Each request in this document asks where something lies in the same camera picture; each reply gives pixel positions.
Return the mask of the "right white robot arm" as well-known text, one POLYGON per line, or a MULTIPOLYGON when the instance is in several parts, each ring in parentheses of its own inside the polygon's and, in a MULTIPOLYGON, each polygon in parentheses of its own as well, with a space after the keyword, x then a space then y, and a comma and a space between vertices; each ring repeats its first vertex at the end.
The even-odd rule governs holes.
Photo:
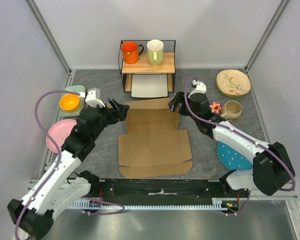
POLYGON ((190 95, 178 91, 168 106, 171 112, 191 117, 202 134, 230 147, 225 157, 230 172, 219 184, 223 196, 230 197, 239 189, 258 189, 267 196, 295 189, 296 174, 281 143, 270 144, 237 129, 223 116, 212 112, 204 93, 190 95))

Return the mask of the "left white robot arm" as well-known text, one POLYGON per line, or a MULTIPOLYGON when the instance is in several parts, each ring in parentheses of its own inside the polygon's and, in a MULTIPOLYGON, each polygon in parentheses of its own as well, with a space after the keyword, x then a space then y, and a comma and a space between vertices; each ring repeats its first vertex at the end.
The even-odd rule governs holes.
POLYGON ((76 118, 76 124, 65 139, 57 157, 37 182, 20 200, 12 199, 7 209, 18 230, 25 231, 30 238, 41 240, 52 228, 54 220, 75 200, 88 195, 96 196, 100 191, 97 177, 91 179, 83 174, 64 190, 59 191, 66 178, 86 159, 95 148, 96 140, 104 128, 125 121, 129 105, 108 99, 110 106, 101 100, 94 106, 84 108, 76 118))

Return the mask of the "brown cardboard box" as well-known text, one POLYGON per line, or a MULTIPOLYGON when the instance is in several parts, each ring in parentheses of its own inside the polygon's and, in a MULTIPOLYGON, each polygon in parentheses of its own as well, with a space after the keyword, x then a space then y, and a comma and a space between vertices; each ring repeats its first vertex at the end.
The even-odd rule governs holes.
POLYGON ((188 131, 170 97, 127 102, 127 134, 118 137, 120 173, 129 179, 182 175, 193 166, 188 131))

